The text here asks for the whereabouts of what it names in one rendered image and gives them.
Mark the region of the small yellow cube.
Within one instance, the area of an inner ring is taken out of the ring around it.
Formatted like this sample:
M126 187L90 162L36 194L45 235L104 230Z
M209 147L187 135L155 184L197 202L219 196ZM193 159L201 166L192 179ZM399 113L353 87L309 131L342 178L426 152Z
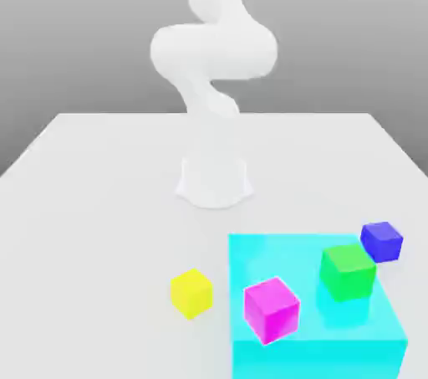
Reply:
M171 280L171 303L192 320L213 305L211 281L198 269L189 269Z

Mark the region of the small magenta cube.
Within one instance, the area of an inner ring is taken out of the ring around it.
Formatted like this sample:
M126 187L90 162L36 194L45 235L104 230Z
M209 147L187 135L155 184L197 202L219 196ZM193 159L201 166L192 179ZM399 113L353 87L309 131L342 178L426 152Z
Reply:
M265 346L298 330L301 301L279 277L243 290L243 317Z

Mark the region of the small green cube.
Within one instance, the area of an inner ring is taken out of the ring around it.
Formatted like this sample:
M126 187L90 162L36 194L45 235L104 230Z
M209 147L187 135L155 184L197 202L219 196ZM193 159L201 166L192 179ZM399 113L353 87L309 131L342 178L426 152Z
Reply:
M359 243L336 245L322 252L320 279L336 302L369 298L376 272L376 263Z

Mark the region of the small blue cube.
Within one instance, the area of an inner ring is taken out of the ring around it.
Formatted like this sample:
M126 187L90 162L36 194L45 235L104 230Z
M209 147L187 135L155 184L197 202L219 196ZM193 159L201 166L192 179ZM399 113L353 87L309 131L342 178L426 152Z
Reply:
M397 260L403 240L403 236L388 222L367 223L360 234L365 251L377 264Z

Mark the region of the large cyan box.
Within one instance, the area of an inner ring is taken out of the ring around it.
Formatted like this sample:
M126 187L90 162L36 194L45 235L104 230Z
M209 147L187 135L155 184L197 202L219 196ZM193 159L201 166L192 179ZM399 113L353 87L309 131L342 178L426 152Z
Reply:
M407 337L379 281L370 297L335 302L319 278L324 249L353 234L228 238L232 379L398 379ZM296 332L263 345L243 317L248 286L279 277L301 301Z

